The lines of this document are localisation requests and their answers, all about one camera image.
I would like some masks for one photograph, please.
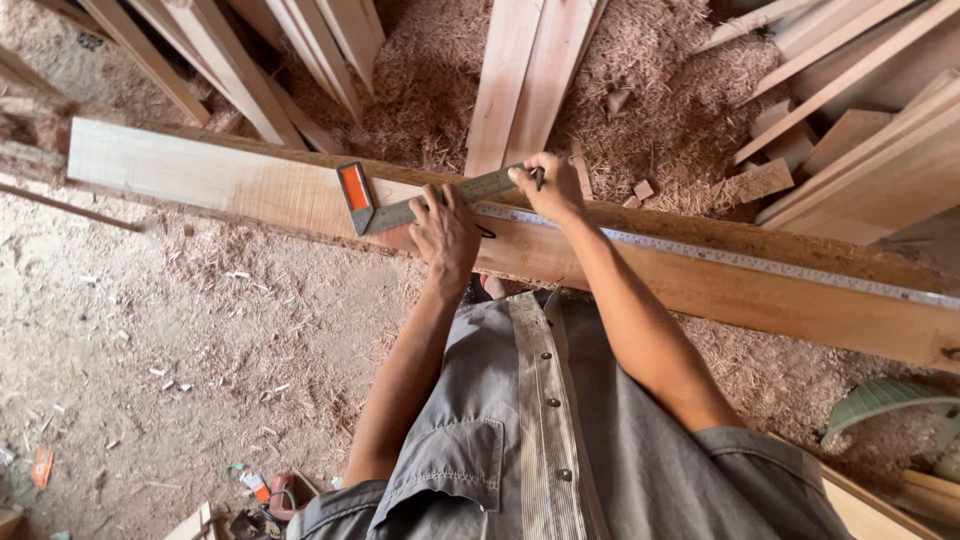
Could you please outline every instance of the hand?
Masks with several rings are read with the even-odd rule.
[[[540,152],[523,163],[527,170],[510,169],[510,180],[527,196],[538,214],[562,227],[570,219],[587,215],[584,194],[580,191],[577,170],[566,160]],[[537,181],[527,171],[543,167],[543,186],[537,191]]]
[[[444,184],[441,191],[443,201],[433,185],[423,187],[426,207],[419,198],[410,200],[410,210],[417,216],[410,225],[410,236],[430,265],[430,274],[460,294],[480,250],[480,230],[473,221],[473,210],[453,184]]]

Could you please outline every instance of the man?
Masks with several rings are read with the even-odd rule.
[[[370,390],[344,487],[299,538],[850,538],[819,464],[746,430],[670,313],[592,225],[576,172],[541,191],[594,302],[549,291],[461,307],[480,245],[450,185],[411,201],[429,263]]]

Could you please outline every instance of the forearm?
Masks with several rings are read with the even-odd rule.
[[[440,376],[444,345],[463,294],[461,281],[431,269],[367,395],[344,485],[386,479],[396,466],[407,432]]]
[[[568,220],[562,229],[623,370],[689,431],[739,425],[697,349],[610,240],[584,217]]]

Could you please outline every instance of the carpenter's square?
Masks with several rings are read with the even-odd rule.
[[[460,192],[460,196],[465,203],[468,205],[476,203],[501,191],[516,187],[507,174],[507,171],[513,167],[524,168],[523,163],[510,165],[455,184],[454,187]],[[537,167],[533,173],[537,180],[537,191],[540,191],[543,186],[543,168]],[[416,219],[413,211],[410,210],[410,199],[379,209],[373,207],[373,198],[370,195],[370,189],[367,187],[367,176],[364,174],[363,166],[359,161],[337,167],[337,176],[340,178],[340,187],[347,199],[350,219],[353,221],[353,228],[358,236],[379,233]],[[426,200],[423,199],[422,195],[417,198],[426,205]]]

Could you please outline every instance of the metal ruler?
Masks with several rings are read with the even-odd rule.
[[[494,203],[479,203],[474,206],[474,211],[480,215],[486,215],[489,217],[497,217],[500,219],[509,219],[511,221],[519,221],[522,223],[553,227],[552,223],[546,219],[543,219],[538,214],[514,209],[511,207],[504,207]],[[711,262],[729,264],[732,266],[738,266],[740,268],[757,270],[758,272],[766,272],[768,274],[785,276],[787,278],[795,278],[798,280],[806,280],[808,282],[844,287],[859,292],[878,294],[880,296],[887,296],[890,298],[898,298],[909,302],[916,302],[918,304],[927,304],[929,306],[946,307],[948,309],[960,310],[960,298],[954,298],[943,294],[898,287],[895,285],[888,285],[886,283],[870,282],[867,280],[860,280],[858,278],[841,276],[840,274],[833,274],[831,272],[811,270],[809,268],[803,268],[802,266],[794,266],[793,264],[775,262],[765,258],[756,258],[727,251],[702,248],[700,246],[693,246],[690,244],[673,242],[671,240],[654,238],[653,236],[644,236],[643,234],[624,233],[623,231],[607,229],[604,227],[601,227],[600,231],[602,231],[603,234],[610,240],[624,242],[626,244],[633,244],[641,248],[650,248],[674,253],[677,255],[709,260]]]
[[[523,163],[510,165],[498,171],[460,182],[456,184],[456,188],[460,191],[460,196],[463,197],[464,202],[469,205],[490,198],[501,191],[516,187],[513,181],[510,180],[510,176],[507,175],[507,171],[510,170],[511,167],[519,167],[522,169]],[[416,198],[426,203],[422,195]],[[370,224],[367,225],[363,234],[379,233],[380,231],[403,225],[404,223],[410,223],[413,220],[414,213],[410,210],[410,199],[407,199],[376,209],[373,212]]]

